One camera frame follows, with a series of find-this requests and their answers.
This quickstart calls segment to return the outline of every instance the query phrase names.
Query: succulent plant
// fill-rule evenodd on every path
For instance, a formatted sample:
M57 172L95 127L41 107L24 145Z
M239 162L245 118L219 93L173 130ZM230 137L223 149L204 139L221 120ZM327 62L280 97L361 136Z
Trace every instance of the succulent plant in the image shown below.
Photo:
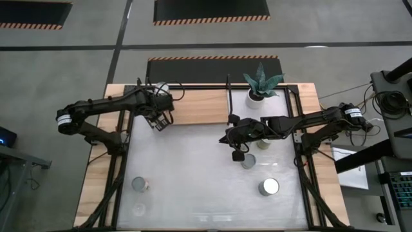
M276 75L266 80L265 71L263 70L262 63L259 63L259 68L256 72L256 80L253 80L248 74L243 74L245 80L252 88L253 94L258 97L272 97L277 96L273 90L283 80L284 74Z

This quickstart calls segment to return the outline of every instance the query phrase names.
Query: floor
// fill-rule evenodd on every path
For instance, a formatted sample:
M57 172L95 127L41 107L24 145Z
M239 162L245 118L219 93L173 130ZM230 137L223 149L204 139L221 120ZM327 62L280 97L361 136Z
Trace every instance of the floor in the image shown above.
M412 54L412 17L402 0L267 0L270 21L180 26L153 26L153 2L77 0L60 31L0 29L0 124L19 135L18 149L53 161L47 171L34 170L41 187L24 190L15 231L72 226L90 146L81 136L59 134L55 112L102 97L106 83L144 77L149 57L278 55L286 82L314 82L321 103L336 106L360 103L367 86L324 96L369 83L371 72L393 69ZM120 50L121 44L137 50ZM305 48L322 44L330 47ZM364 116L382 128L365 145L385 139L369 105ZM350 141L342 134L334 143ZM356 228L399 230L374 221L379 198L344 199Z

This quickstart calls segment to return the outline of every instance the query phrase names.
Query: black and orange striped mat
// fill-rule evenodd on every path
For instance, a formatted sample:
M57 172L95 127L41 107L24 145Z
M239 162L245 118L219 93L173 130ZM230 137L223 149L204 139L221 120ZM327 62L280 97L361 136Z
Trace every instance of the black and orange striped mat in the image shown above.
M266 0L155 0L155 26L269 20Z
M0 28L60 30L72 3L0 1Z
M152 83L178 81L181 83L244 83L244 73L254 77L262 62L267 78L282 74L276 55L227 55L195 57L151 57L146 77Z

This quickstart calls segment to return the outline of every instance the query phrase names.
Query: wooden table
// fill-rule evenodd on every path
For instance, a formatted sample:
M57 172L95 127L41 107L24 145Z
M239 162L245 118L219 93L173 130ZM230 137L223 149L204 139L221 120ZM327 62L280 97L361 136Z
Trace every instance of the wooden table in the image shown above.
M317 98L315 84L296 83L295 85L298 85L299 87L299 95L301 98L301 106L303 109L303 113L307 114L320 111L321 107L319 105L319 100ZM105 97L116 97L123 95L124 86L125 84L109 84L105 92ZM293 94L291 94L291 98L294 114L297 115L297 108L295 105ZM119 112L102 114L100 115L97 126L106 131L115 131L118 117ZM122 130L127 128L128 118L129 114L128 112L126 112ZM315 132L319 128L319 126L309 128L308 132ZM325 152L326 154L332 156L329 145L322 144L319 149ZM91 150L89 159L94 159L95 157L101 155L105 151L106 148L103 145L94 146ZM344 205L342 191L339 185L339 180L335 169L335 164L332 160L320 154L315 154L313 156L313 159L317 175L317 181L322 198L325 200L330 209L337 215L339 220L341 220L346 225L349 225L348 214L346 212L346 207ZM117 162L118 165L115 170L116 174L118 173L118 166L120 165L119 160ZM82 193L79 200L79 206L77 208L74 226L79 226L83 222L85 222L87 218L90 216L90 214L95 210L100 200L102 199L108 175L109 163L110 156L104 155L103 157L95 160L90 166L88 166L84 178ZM114 199L115 196L113 195L109 203L109 212L107 213L106 217L107 226L109 226L111 222ZM315 225L319 225L319 219L317 218L317 208L315 205L315 201L312 197L310 197L310 203L312 208L312 214L314 216Z

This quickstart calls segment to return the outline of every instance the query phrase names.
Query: potted plant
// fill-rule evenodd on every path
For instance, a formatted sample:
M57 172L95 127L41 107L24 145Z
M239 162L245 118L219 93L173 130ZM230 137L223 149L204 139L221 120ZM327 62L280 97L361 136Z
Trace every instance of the potted plant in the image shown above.
M266 97L277 96L273 90L283 80L284 74L276 75L266 80L265 71L262 63L257 68L256 79L253 80L248 74L243 74L245 80L249 83L250 90L246 96L246 105L252 109L262 107Z

